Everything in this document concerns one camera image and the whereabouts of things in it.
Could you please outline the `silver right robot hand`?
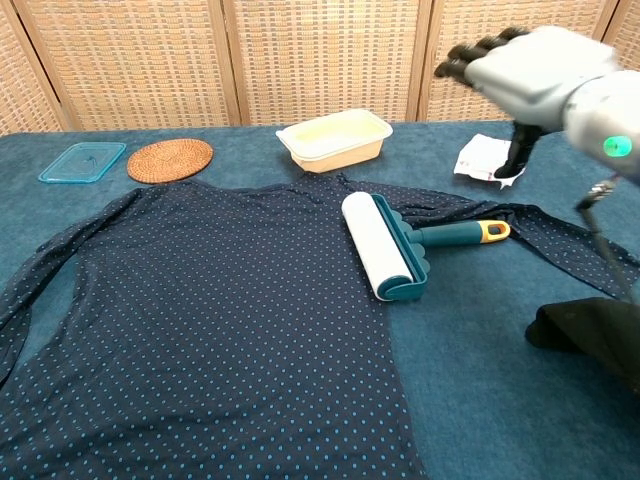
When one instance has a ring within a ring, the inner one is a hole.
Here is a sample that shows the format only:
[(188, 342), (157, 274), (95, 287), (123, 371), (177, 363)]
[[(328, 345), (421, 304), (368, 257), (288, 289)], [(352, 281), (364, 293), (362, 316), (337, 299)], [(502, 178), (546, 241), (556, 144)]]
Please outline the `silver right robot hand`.
[(566, 131), (571, 95), (621, 69), (613, 47), (558, 26), (508, 27), (474, 44), (458, 44), (435, 68), (483, 95), (513, 119), (507, 159), (493, 176), (512, 178), (526, 167), (538, 139)]

